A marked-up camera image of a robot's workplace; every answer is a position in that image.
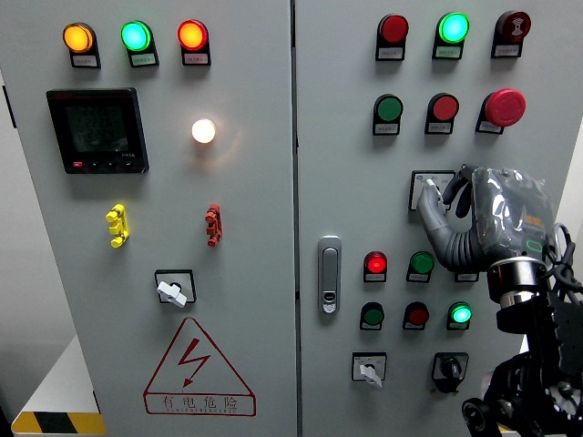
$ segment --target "red triangle warning sign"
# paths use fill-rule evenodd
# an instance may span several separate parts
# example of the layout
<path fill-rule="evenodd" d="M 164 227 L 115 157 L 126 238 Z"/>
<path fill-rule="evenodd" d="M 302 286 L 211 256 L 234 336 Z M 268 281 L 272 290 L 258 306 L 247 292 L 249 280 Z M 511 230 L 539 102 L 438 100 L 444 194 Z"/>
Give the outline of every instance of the red triangle warning sign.
<path fill-rule="evenodd" d="M 144 390 L 148 414 L 254 416 L 255 395 L 227 357 L 188 317 Z"/>

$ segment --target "red terminal connector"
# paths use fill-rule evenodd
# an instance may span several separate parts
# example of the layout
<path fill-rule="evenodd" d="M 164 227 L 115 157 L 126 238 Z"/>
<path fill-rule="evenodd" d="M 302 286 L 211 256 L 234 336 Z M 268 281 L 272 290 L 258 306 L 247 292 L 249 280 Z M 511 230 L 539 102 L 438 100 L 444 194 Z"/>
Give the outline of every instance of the red terminal connector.
<path fill-rule="evenodd" d="M 214 248 L 220 242 L 222 238 L 222 224 L 220 222 L 220 207 L 216 203 L 213 203 L 207 209 L 207 214 L 204 216 L 205 221 L 208 223 L 207 235 L 209 236 L 209 241 L 207 245 L 210 248 Z"/>

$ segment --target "digital power meter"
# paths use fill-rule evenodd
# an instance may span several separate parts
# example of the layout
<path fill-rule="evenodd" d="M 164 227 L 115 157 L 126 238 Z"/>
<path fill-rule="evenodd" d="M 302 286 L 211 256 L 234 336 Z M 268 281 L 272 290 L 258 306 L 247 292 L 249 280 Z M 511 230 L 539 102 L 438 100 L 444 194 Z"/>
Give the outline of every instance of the digital power meter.
<path fill-rule="evenodd" d="M 66 173 L 144 173 L 144 143 L 134 88 L 46 92 Z"/>

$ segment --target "orange indicator light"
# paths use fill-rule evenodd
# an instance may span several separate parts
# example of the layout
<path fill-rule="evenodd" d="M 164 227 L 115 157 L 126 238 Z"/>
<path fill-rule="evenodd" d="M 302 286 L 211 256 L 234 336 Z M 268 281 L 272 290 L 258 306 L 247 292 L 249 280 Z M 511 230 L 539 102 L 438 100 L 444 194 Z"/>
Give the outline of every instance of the orange indicator light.
<path fill-rule="evenodd" d="M 63 41 L 73 53 L 86 53 L 93 46 L 93 31 L 84 23 L 72 23 L 63 30 Z"/>
<path fill-rule="evenodd" d="M 179 26 L 179 42 L 186 50 L 199 50 L 208 40 L 209 32 L 200 21 L 187 20 Z"/>

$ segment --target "red push button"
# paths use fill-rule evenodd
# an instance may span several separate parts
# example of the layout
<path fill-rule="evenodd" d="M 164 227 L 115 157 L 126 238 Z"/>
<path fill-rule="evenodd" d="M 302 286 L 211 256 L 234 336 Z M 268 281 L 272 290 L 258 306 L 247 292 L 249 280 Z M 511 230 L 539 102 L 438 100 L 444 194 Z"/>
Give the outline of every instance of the red push button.
<path fill-rule="evenodd" d="M 380 33 L 389 44 L 399 44 L 409 33 L 409 23 L 401 15 L 388 15 L 382 22 Z"/>
<path fill-rule="evenodd" d="M 527 110 L 527 100 L 520 91 L 503 88 L 492 94 L 486 102 L 486 118 L 493 125 L 514 125 Z"/>
<path fill-rule="evenodd" d="M 457 99 L 453 96 L 444 95 L 440 96 L 434 102 L 434 115 L 435 118 L 442 121 L 447 121 L 457 115 L 459 110 L 459 103 Z"/>
<path fill-rule="evenodd" d="M 526 12 L 506 12 L 498 18 L 496 31 L 506 43 L 520 43 L 530 31 L 530 16 Z"/>
<path fill-rule="evenodd" d="M 429 321 L 429 310 L 423 302 L 412 302 L 407 305 L 403 317 L 404 330 L 424 330 Z"/>
<path fill-rule="evenodd" d="M 412 325 L 420 326 L 425 325 L 429 320 L 429 312 L 426 310 L 413 310 L 409 314 L 409 322 Z"/>

